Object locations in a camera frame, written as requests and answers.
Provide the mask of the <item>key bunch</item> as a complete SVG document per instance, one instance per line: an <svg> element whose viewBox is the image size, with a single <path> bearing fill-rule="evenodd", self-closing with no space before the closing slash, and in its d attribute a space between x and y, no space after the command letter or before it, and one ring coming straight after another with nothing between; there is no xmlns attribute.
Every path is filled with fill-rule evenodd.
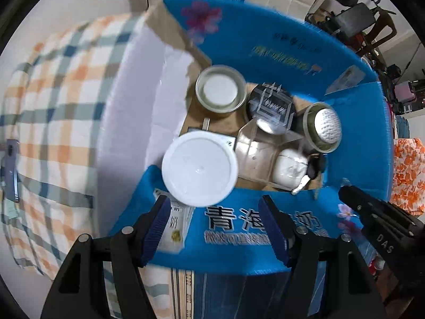
<svg viewBox="0 0 425 319"><path fill-rule="evenodd" d="M308 159L308 166L305 175L300 180L299 185L291 191L292 195L296 195L311 181L318 177L326 170L327 159L323 153L311 155Z"/></svg>

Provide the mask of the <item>white earbuds case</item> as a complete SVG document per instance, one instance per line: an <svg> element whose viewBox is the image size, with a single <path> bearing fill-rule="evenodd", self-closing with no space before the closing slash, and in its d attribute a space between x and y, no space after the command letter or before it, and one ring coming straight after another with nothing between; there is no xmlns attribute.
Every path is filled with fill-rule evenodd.
<svg viewBox="0 0 425 319"><path fill-rule="evenodd" d="M287 189L300 184L307 172L308 158L298 150L287 148L279 153L274 164L272 180Z"/></svg>

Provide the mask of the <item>grey perforated round tin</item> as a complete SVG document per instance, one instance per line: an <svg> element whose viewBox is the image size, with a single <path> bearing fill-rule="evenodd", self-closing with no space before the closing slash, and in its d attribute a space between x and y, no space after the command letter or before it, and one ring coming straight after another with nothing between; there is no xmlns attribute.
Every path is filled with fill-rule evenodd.
<svg viewBox="0 0 425 319"><path fill-rule="evenodd" d="M307 149L319 153L334 152L342 138L341 121L324 102L310 104L300 113L300 131Z"/></svg>

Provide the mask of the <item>clear plastic box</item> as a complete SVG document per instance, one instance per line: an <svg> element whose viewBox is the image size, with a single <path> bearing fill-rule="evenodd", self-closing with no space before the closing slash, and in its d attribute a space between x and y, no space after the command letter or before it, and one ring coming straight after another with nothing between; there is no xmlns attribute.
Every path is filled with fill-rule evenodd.
<svg viewBox="0 0 425 319"><path fill-rule="evenodd" d="M292 129L284 135L271 135L257 127L255 120L246 117L246 103L244 104L244 125L239 129L235 152L239 162L239 177L263 186L291 192L272 180L274 164L279 153L287 148L302 152L303 137L295 131L296 116L292 122Z"/></svg>

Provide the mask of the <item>black round ME compact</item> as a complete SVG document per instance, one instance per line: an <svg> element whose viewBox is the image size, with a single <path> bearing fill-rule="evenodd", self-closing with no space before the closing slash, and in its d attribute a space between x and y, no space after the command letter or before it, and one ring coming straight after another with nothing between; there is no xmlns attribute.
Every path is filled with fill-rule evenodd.
<svg viewBox="0 0 425 319"><path fill-rule="evenodd" d="M257 84L246 102L246 117L265 133L284 135L296 116L292 95L276 83Z"/></svg>

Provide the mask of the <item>white round container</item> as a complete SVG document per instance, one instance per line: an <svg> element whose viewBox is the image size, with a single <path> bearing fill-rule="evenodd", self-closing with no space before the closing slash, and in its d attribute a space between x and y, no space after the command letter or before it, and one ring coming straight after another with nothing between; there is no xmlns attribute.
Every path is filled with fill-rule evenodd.
<svg viewBox="0 0 425 319"><path fill-rule="evenodd" d="M198 130L173 141L164 154L161 174L176 200L208 207L232 192L239 169L235 152L218 135Z"/></svg>

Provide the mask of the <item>black power adapter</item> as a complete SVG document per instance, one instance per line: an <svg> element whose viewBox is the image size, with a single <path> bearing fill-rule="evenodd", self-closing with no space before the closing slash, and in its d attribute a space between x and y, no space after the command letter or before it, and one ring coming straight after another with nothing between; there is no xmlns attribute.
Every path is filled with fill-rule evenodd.
<svg viewBox="0 0 425 319"><path fill-rule="evenodd" d="M235 150L236 147L236 136L232 135L230 132L221 132L214 130L210 127L211 125L211 119L208 117L205 117L202 121L202 126L200 128L197 127L188 127L187 132L194 132L194 131L205 131L208 133L212 133L214 135L217 135L230 149Z"/></svg>

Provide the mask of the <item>orange floral cloth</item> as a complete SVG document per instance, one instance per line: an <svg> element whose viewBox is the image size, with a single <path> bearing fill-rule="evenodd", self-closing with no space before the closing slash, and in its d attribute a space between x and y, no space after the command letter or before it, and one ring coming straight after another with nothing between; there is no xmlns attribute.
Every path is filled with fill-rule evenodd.
<svg viewBox="0 0 425 319"><path fill-rule="evenodd" d="M419 138L394 140L390 201L413 216L424 214L425 148Z"/></svg>

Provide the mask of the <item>blue striped tablecloth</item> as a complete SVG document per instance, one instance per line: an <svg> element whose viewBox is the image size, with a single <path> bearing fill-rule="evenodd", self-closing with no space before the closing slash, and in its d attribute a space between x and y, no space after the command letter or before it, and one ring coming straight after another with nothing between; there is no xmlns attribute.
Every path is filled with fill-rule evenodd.
<svg viewBox="0 0 425 319"><path fill-rule="evenodd" d="M271 318L289 276L288 272L234 276L172 269L172 317Z"/></svg>

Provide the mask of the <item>grey smartphone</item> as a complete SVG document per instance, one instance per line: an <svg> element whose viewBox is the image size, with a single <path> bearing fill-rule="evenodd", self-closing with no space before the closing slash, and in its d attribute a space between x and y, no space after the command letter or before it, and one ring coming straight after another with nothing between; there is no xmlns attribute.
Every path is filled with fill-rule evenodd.
<svg viewBox="0 0 425 319"><path fill-rule="evenodd" d="M4 151L4 157L1 160L3 169L1 181L6 199L12 202L19 202L19 181L16 169L17 156L19 155L19 141L8 139L1 147Z"/></svg>

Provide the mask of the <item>blue milk carton box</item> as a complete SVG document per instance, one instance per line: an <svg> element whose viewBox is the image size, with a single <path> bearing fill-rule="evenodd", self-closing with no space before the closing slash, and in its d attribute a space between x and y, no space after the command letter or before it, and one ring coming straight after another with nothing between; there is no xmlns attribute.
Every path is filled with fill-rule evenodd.
<svg viewBox="0 0 425 319"><path fill-rule="evenodd" d="M206 108L194 83L211 65L238 71L249 87L268 83L293 96L294 132L249 119L243 104L216 135L236 137L237 187L215 206L197 208L184 247L158 251L155 265L209 274L260 275L284 271L261 228L258 203L269 195L297 224L333 238L343 232L338 197L344 181L378 199L390 197L393 137L390 114L375 72L351 50L317 28L269 9L233 0L163 0L143 16L109 94L97 149L96 228L115 234L149 211L165 192L161 161ZM298 194L272 190L278 154L305 153L313 144L302 116L320 103L341 121L341 142L328 153L324 178Z"/></svg>

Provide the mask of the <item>black weight bench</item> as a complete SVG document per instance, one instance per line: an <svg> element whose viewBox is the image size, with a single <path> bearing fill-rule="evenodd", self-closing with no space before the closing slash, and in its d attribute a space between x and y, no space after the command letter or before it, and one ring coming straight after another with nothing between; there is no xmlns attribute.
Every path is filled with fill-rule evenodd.
<svg viewBox="0 0 425 319"><path fill-rule="evenodd" d="M396 13L379 6L369 9L366 4L358 3L337 15L327 16L320 26L362 57L397 35L392 14Z"/></svg>

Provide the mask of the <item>plaid checkered cloth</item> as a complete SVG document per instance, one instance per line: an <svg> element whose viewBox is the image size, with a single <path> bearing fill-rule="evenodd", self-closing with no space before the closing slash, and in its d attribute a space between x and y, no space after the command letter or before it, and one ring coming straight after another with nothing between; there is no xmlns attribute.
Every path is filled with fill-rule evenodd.
<svg viewBox="0 0 425 319"><path fill-rule="evenodd" d="M23 270L53 279L77 237L94 232L101 116L142 24L121 14L52 34L11 77L1 141L19 144L19 199L1 199L1 227Z"/></svg>

